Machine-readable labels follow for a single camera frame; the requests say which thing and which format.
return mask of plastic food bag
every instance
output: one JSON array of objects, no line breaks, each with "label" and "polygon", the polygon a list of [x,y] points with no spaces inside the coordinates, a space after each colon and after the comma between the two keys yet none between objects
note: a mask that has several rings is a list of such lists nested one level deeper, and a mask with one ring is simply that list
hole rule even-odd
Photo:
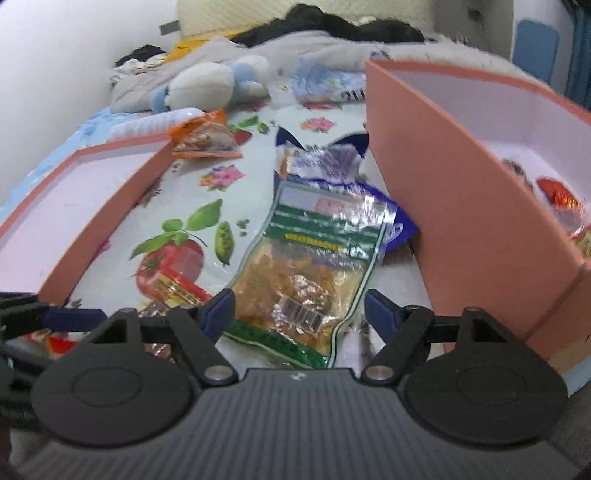
[{"label": "plastic food bag", "polygon": [[176,125],[203,114],[199,108],[180,108],[117,124],[111,128],[109,141],[164,133]]},{"label": "plastic food bag", "polygon": [[325,147],[304,149],[286,129],[279,127],[275,136],[276,171],[282,179],[323,179],[334,183],[352,182],[369,145],[368,134],[343,137]]},{"label": "plastic food bag", "polygon": [[365,85],[364,73],[341,72],[302,60],[291,88],[300,103],[351,102],[365,100]]},{"label": "plastic food bag", "polygon": [[49,328],[25,335],[25,341],[39,346],[43,355],[58,359],[72,350],[84,338],[80,332],[52,332]]},{"label": "plastic food bag", "polygon": [[382,252],[388,206],[374,197],[283,182],[232,289],[226,332],[302,367],[331,367]]},{"label": "plastic food bag", "polygon": [[[289,181],[307,184],[331,192],[348,193],[360,197],[371,196],[377,201],[387,204],[389,212],[388,224],[390,226],[384,238],[387,251],[398,248],[398,246],[406,243],[418,233],[418,227],[395,201],[374,186],[354,181],[359,171],[358,167],[350,169],[349,174],[346,174],[348,169],[342,168],[343,166],[341,165],[339,166],[340,168],[336,169],[336,173],[333,173],[331,176],[330,173],[334,170],[330,168],[330,165],[326,165],[322,162],[321,157],[312,157],[313,159],[318,160],[318,162],[314,163],[314,165],[309,168],[307,168],[307,165],[300,167],[298,164],[290,164],[288,151],[294,148],[298,148],[300,151],[304,150],[297,139],[289,131],[281,127],[277,131],[275,145],[277,146],[278,153],[277,169],[275,171],[276,191],[281,179],[287,179]],[[315,147],[313,151],[330,151],[332,148],[344,146],[349,147],[349,149],[354,148],[359,155],[359,158],[361,158],[365,155],[369,146],[369,135],[348,135],[325,148]],[[320,176],[313,177],[313,173],[318,173]],[[338,175],[346,177],[347,180],[334,181],[333,178]]]},{"label": "plastic food bag", "polygon": [[287,144],[278,153],[277,171],[283,179],[296,175],[304,179],[354,181],[359,174],[361,160],[351,144],[314,147],[308,151]]},{"label": "plastic food bag", "polygon": [[591,224],[591,210],[562,183],[540,177],[535,181],[550,203],[554,216],[571,238],[580,236]]},{"label": "plastic food bag", "polygon": [[585,258],[591,258],[591,227],[587,227],[575,239],[574,244]]},{"label": "plastic food bag", "polygon": [[[158,300],[153,300],[146,305],[143,310],[140,311],[140,317],[158,317],[160,315],[166,315],[168,307],[164,303],[160,303]],[[151,353],[154,356],[168,360],[174,363],[171,346],[169,343],[145,343],[144,349],[146,352]]]},{"label": "plastic food bag", "polygon": [[232,132],[228,129],[223,110],[215,110],[172,127],[168,133],[177,145],[175,158],[240,158]]}]

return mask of blue stuffed animal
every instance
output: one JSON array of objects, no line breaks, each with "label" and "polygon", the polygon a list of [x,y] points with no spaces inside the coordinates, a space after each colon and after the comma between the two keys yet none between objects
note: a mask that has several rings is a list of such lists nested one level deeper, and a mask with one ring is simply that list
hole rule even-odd
[{"label": "blue stuffed animal", "polygon": [[246,56],[228,65],[198,63],[183,70],[170,83],[152,93],[154,113],[195,107],[210,112],[240,103],[249,103],[269,95],[269,62],[266,58]]}]

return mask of pea pod print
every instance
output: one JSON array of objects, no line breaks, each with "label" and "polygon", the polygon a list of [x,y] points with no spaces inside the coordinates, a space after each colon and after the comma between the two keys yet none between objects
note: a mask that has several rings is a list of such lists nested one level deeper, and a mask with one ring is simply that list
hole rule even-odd
[{"label": "pea pod print", "polygon": [[220,262],[224,265],[230,264],[230,257],[234,253],[234,237],[228,222],[222,222],[217,226],[215,251]]}]

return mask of pink box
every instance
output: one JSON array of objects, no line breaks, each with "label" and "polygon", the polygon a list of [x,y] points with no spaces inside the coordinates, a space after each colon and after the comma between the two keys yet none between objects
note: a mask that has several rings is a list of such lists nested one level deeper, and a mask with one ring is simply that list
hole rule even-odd
[{"label": "pink box", "polygon": [[99,248],[174,158],[167,134],[85,148],[0,225],[0,291],[61,306]]},{"label": "pink box", "polygon": [[367,76],[370,148],[421,229],[414,247],[436,312],[483,307],[561,371],[591,354],[591,264],[537,186],[500,162],[591,199],[591,114],[477,70],[372,61]]}]

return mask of floral tablecloth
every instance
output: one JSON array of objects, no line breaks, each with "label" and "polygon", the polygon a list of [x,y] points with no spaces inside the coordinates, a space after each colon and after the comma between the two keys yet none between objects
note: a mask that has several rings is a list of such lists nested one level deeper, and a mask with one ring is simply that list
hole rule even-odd
[{"label": "floral tablecloth", "polygon": [[[179,270],[185,265],[183,275],[197,286],[197,293],[216,294],[236,274],[271,207],[277,128],[289,130],[303,145],[326,145],[365,131],[365,104],[273,109],[261,103],[229,115],[228,121],[252,132],[241,146],[243,158],[174,162],[100,249],[72,292],[71,306],[101,308],[109,315],[126,306],[141,309],[157,293],[153,278],[165,266]],[[362,171],[371,183],[385,188],[371,155]],[[220,236],[230,237],[232,248],[221,251]],[[165,249],[146,253],[170,240],[174,242]],[[198,258],[202,261],[191,263]],[[429,306],[417,264],[406,248],[395,253],[389,266],[377,269],[371,286],[401,304]],[[348,346],[340,349],[338,365],[359,369],[367,350],[362,337],[344,340]],[[373,334],[372,343],[380,347]],[[239,371],[277,363],[263,351],[227,338],[217,347]]]}]

